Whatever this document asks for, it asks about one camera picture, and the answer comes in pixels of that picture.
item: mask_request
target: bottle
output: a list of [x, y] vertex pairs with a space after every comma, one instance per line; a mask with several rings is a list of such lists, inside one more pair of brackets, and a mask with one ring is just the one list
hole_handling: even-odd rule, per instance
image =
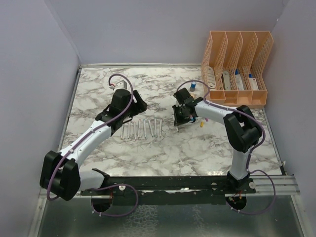
[[249, 74], [249, 83], [252, 90], [259, 90], [256, 78], [253, 78], [251, 74]]
[[241, 79], [238, 69], [236, 69], [235, 71], [235, 81], [236, 81], [236, 86], [238, 90], [244, 90], [242, 79]]
[[193, 92], [196, 90], [197, 83], [195, 81], [191, 82], [190, 91]]
[[212, 67], [208, 67], [207, 82], [208, 82], [208, 86], [210, 88], [214, 89], [216, 87], [216, 79], [215, 79], [215, 74], [214, 74], [214, 70]]
[[230, 82], [230, 76], [229, 76], [228, 71], [223, 71], [222, 81], [223, 81], [224, 90], [231, 90], [231, 82]]

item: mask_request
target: orange object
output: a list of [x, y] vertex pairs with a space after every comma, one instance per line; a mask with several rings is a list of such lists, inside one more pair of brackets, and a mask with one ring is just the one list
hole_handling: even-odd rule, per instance
[[[207, 82], [208, 67], [215, 74], [216, 88], [207, 96], [208, 100], [227, 106], [247, 105], [262, 108], [266, 104], [267, 89], [262, 72], [273, 45], [269, 31], [210, 31], [201, 65], [202, 79]], [[244, 90], [238, 90], [235, 71], [239, 70]], [[231, 90], [225, 90], [222, 73], [230, 74]], [[259, 90], [253, 90], [249, 74], [256, 78]]]

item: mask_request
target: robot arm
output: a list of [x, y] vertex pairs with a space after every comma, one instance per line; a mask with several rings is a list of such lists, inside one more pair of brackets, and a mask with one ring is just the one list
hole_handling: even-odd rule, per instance
[[56, 153], [50, 151], [44, 158], [40, 177], [40, 186], [47, 189], [52, 174], [60, 160], [67, 156], [53, 178], [51, 192], [64, 200], [70, 200], [77, 191], [99, 188], [105, 174], [97, 169], [79, 172], [88, 155], [103, 141], [110, 138], [125, 122], [127, 118], [144, 112], [147, 104], [142, 100], [137, 90], [133, 91], [134, 100], [130, 107], [116, 120], [105, 125], [106, 122], [120, 114], [130, 101], [131, 94], [126, 89], [117, 89], [111, 104], [97, 115], [96, 121], [76, 141]]
[[[229, 143], [234, 149], [233, 162], [228, 177], [235, 187], [242, 185], [243, 180], [249, 177], [249, 171], [247, 170], [249, 150], [258, 143], [262, 135], [259, 126], [239, 113], [210, 106], [201, 97], [195, 100], [185, 88], [178, 90], [174, 97], [180, 104], [179, 106], [173, 106], [174, 125], [195, 122], [197, 117], [201, 117], [211, 119], [225, 126]], [[235, 109], [253, 117], [247, 106], [240, 106]]]

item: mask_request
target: white wall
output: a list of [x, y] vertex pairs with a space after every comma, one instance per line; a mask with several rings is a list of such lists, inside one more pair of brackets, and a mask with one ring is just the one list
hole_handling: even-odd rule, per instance
[[272, 31], [266, 111], [285, 169], [294, 173], [316, 223], [316, 1], [291, 0]]
[[23, 237], [79, 61], [43, 0], [1, 1], [0, 32], [0, 235]]
[[46, 0], [82, 63], [201, 63], [210, 30], [272, 30], [288, 0]]

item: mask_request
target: white marble surface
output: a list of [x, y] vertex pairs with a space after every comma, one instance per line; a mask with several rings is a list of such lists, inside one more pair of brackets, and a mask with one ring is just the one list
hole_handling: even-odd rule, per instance
[[[232, 163], [232, 147], [223, 125], [209, 121], [200, 127], [200, 121], [179, 128], [173, 125], [175, 104], [173, 93], [184, 81], [200, 79], [200, 68], [86, 68], [81, 72], [74, 104], [69, 118], [63, 147], [85, 132], [110, 103], [113, 91], [108, 88], [108, 78], [114, 73], [127, 76], [148, 104], [138, 119], [163, 119], [162, 137], [152, 138], [147, 126], [147, 139], [142, 135], [137, 141], [132, 135], [120, 139], [120, 130], [103, 142], [84, 162], [81, 170], [98, 168], [112, 176], [168, 176], [168, 175], [223, 175]], [[203, 88], [197, 85], [197, 97]], [[262, 169], [268, 174], [281, 174], [262, 110], [253, 110], [263, 122], [267, 138], [255, 150], [250, 170]]]

